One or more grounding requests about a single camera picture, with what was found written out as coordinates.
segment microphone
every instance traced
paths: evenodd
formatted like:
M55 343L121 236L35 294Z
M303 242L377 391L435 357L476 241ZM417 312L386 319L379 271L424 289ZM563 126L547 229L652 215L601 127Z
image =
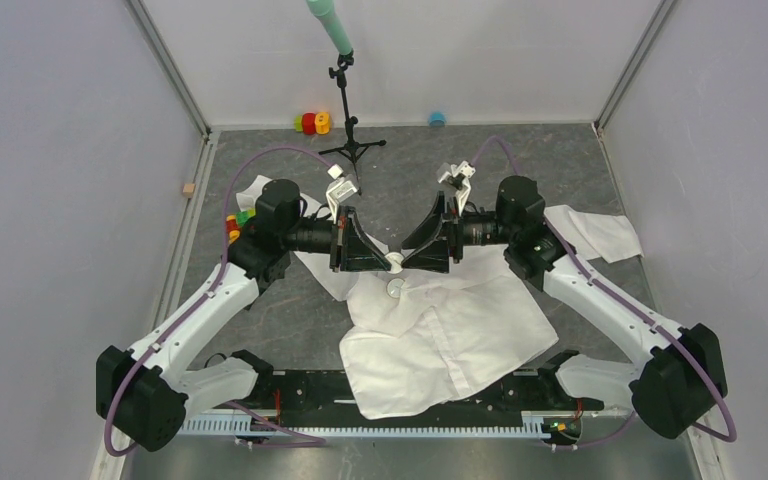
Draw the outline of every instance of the microphone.
M307 0L307 6L310 8L310 13L322 23L322 27L331 37L331 41L334 42L340 55L352 53L352 44L349 42L349 37L346 36L346 31L343 30L340 18L337 17L334 0Z

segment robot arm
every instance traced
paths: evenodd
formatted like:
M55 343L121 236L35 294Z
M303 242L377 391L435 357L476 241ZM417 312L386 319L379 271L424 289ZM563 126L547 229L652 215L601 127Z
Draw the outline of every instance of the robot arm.
M413 251L397 266L447 273L450 258L455 263L463 258L464 246L507 244L505 259L519 278L571 306L631 360L626 364L584 355L566 358L555 376L567 395L634 408L657 433L677 437L715 402L675 346L654 331L660 327L692 352L725 396L722 357L713 332L701 324L686 329L649 311L600 277L589 263L572 258L575 253L567 253L545 223L545 202L533 180L508 177L499 185L494 211L466 211L469 177L474 170L462 167L449 169L440 180L466 192L456 195L448 205L443 192L438 193L429 215L402 243L403 250ZM117 428L149 451L168 443L186 419L249 396L260 371L255 367L258 363L242 353L242 358L232 356L204 370L187 371L187 367L223 325L284 277L289 252L328 254L334 271L389 271L391 261L396 261L386 258L364 234L354 208L339 205L352 191L353 186L345 180L333 183L326 195L333 218L319 219L301 216L301 195L295 183L268 183L257 200L257 215L243 226L240 237L228 249L219 285L221 264L156 330L125 352L111 346L99 356L98 414L107 417L126 374L150 350L156 353L125 389L113 420ZM595 288L594 282L609 288L614 296ZM655 323L647 325L620 300L649 311ZM168 327L184 317L186 321L161 342L159 337Z
M469 185L458 185L454 178L450 174L440 180L468 194ZM677 339L720 395L726 395L717 336L702 324L688 329L650 310L602 277L574 248L567 252L544 220L545 201L533 180L522 176L503 180L494 211L464 211L465 203L464 195L456 193L445 205L443 192L438 193L432 211L402 244L403 249L415 249L402 267L446 273L449 258L457 263L464 246L507 244L505 259L520 279L572 307L631 360L629 364L584 355L568 358L556 378L569 396L633 408L655 432L676 438L716 402L693 366L659 330ZM632 309L648 312L652 323Z
M301 194L295 183L275 180L264 186L257 215L230 245L227 264L217 265L198 291L127 351L110 346L99 356L98 414L107 418L126 374L149 353L125 389L113 419L114 426L149 451L166 445L194 415L249 396L260 372L245 355L203 370L187 368L234 315L284 278L291 251L329 254L335 271L390 269L384 254L363 233L354 208L340 205L355 191L345 177L328 187L333 219L327 220L301 216ZM177 327L164 338L173 325Z

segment microphone stand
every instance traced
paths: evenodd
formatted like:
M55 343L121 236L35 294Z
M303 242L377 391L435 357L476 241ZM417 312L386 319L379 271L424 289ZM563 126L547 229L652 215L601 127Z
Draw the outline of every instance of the microphone stand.
M361 195L362 187L360 181L360 173L358 172L358 161L360 157L366 153L369 147L378 145L383 147L387 144L387 140L379 140L377 142L358 143L354 136L354 127L358 123L357 117L349 115L349 104L346 100L346 70L349 69L355 63L354 52L349 52L347 55L340 55L337 57L337 69L328 68L328 75L331 78L337 79L337 86L340 87L340 94L343 97L343 113L346 117L346 140L345 145L342 147L329 148L319 152L320 155L327 155L329 153L339 153L340 155L349 159L352 162L352 168L354 168L355 176L358 180L358 195Z

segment white panel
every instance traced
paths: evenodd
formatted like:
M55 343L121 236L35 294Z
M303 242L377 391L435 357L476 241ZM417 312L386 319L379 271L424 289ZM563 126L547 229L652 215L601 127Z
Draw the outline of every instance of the white panel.
M728 478L768 478L768 2L681 2L606 134L663 313L720 337Z
M87 478L199 146L124 1L0 0L0 479Z
M289 126L328 110L337 52L304 0L146 0L213 125ZM657 0L336 0L363 124L589 121Z

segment white cloth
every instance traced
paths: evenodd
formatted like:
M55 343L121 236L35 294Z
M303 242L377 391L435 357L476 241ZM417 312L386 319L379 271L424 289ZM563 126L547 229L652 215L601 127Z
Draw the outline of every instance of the white cloth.
M259 176L238 201L257 198L268 181ZM308 212L319 207L303 196ZM467 248L449 274L398 275L334 273L328 256L296 254L335 299L347 301L355 327L340 341L340 355L364 417L415 415L466 398L558 341L503 250ZM405 281L399 298L387 293L393 278Z
M625 215L581 213L568 205L547 207L544 215L586 260L602 257L613 263L643 255L637 233Z

